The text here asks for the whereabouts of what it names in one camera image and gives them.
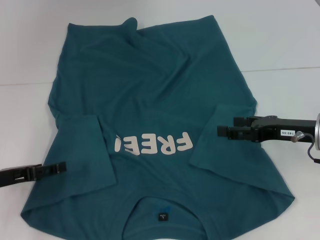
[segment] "black clamp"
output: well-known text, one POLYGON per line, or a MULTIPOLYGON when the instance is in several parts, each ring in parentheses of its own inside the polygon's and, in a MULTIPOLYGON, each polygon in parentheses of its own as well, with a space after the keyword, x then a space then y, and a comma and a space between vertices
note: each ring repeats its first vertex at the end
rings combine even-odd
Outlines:
POLYGON ((0 170, 0 188, 18 183, 41 180, 67 171, 66 162, 42 166, 28 165, 0 170))
POLYGON ((217 135, 229 140, 249 140, 261 143, 267 140, 281 140, 311 143, 307 153, 317 164, 320 159, 314 158, 310 150, 315 145, 316 121, 281 119, 277 116, 234 117, 233 126, 217 126, 217 135))

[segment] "white surface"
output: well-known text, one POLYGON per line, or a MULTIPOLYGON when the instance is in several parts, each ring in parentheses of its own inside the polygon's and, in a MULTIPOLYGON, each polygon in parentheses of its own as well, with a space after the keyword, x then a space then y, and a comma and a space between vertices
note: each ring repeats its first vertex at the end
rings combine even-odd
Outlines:
POLYGON ((68 23, 139 28, 214 15, 242 71, 320 67, 314 0, 1 0, 0 85, 50 83, 68 23))
MULTIPOLYGON (((47 107, 50 82, 69 22, 116 25, 136 17, 143 28, 208 15, 216 17, 242 71, 320 66, 320 7, 314 0, 0 0, 0 85, 10 84, 0 86, 0 169, 44 161, 57 133, 47 107)), ((320 68, 244 76, 259 103, 257 115, 315 120, 320 112, 320 68)), ((308 146, 263 143, 296 200, 238 240, 320 238, 320 164, 308 158, 308 146)), ((21 219, 31 187, 0 189, 1 239, 58 239, 21 219)))

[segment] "wire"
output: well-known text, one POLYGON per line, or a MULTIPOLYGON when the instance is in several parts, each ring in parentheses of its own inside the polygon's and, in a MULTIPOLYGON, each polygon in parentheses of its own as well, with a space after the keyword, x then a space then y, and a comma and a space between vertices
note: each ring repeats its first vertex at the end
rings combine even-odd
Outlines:
POLYGON ((311 144, 311 146, 308 148, 308 156, 315 162, 315 163, 317 163, 317 164, 320 164, 320 159, 318 159, 318 158, 313 158, 312 156, 311 156, 311 153, 310 153, 310 151, 311 151, 311 149, 313 148, 313 146, 315 145, 315 138, 314 138, 314 136, 312 136, 310 133, 303 133, 305 136, 307 136, 307 137, 309 137, 309 138, 311 138, 311 140, 312 140, 312 144, 311 144))

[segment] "teal t-shirt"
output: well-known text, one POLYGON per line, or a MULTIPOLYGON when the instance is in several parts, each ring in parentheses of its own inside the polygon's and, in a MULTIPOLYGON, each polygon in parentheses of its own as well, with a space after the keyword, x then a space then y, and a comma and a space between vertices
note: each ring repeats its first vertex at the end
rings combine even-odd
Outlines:
POLYGON ((21 213, 68 240, 229 240, 294 197, 258 143, 217 136, 256 100, 213 16, 69 24, 48 104, 58 133, 21 213))

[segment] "white lettering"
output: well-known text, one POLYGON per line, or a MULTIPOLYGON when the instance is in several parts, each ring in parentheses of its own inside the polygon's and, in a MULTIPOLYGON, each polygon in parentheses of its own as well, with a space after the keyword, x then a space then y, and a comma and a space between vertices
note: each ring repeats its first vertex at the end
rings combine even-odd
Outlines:
POLYGON ((131 142, 130 144, 124 144, 125 150, 134 155, 140 155, 138 140, 136 136, 126 136, 123 138, 125 142, 131 142))
POLYGON ((114 143, 114 151, 119 152, 121 149, 121 139, 118 135, 116 135, 115 143, 114 143))
POLYGON ((156 135, 154 133, 144 133, 142 134, 142 138, 149 139, 150 141, 143 141, 141 145, 150 148, 142 148, 141 153, 156 154, 158 152, 156 135))
POLYGON ((162 136, 158 136, 159 142, 161 142, 163 145, 161 146, 161 152, 165 155, 171 155, 176 152, 176 145, 174 138, 169 135, 168 141, 166 141, 162 136))
POLYGON ((188 150, 188 149, 192 149, 193 148, 193 144, 192 144, 192 141, 189 137, 189 134, 187 132, 183 132, 182 133, 182 138, 179 138, 176 140, 176 142, 178 144, 185 144, 183 146, 178 146, 177 149, 178 151, 185 151, 185 150, 188 150))

